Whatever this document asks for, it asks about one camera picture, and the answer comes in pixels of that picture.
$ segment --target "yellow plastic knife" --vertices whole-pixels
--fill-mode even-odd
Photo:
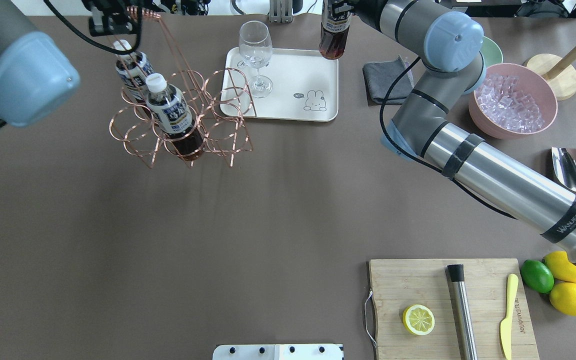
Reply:
[[[519,278],[514,273],[508,275],[508,283],[505,289],[505,317],[499,323],[499,336],[501,337],[501,349],[506,359],[512,360],[513,352],[511,349],[510,334],[513,329],[513,308],[515,297],[517,297],[517,287]]]

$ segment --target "wooden cutting board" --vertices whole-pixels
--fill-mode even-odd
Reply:
[[[517,259],[373,259],[369,271],[377,360],[462,359],[445,270],[450,264],[463,264],[478,358],[504,359],[499,322],[506,316],[506,280],[515,273],[519,289],[512,316],[512,360],[538,360]],[[428,335],[413,335],[402,324],[403,311],[413,304],[425,305],[434,314],[434,330]]]

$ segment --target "yellow lemon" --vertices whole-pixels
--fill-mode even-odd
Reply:
[[[426,306],[410,305],[402,317],[404,327],[414,335],[428,335],[435,328],[435,315]]]
[[[560,312],[576,317],[576,284],[560,282],[550,291],[550,303]]]
[[[543,263],[555,279],[576,283],[576,265],[568,260],[566,251],[553,251],[544,256]]]

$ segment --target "wine glass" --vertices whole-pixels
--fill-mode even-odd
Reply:
[[[273,55],[273,43],[265,23],[251,20],[239,29],[239,54],[250,68],[256,69],[247,83],[254,98],[265,98],[273,90],[273,82],[268,76],[259,75],[259,69],[270,62]]]

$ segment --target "green lime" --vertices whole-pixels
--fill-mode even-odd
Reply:
[[[526,260],[521,265],[519,272],[523,282],[538,293],[548,294],[555,285],[553,273],[541,261]]]

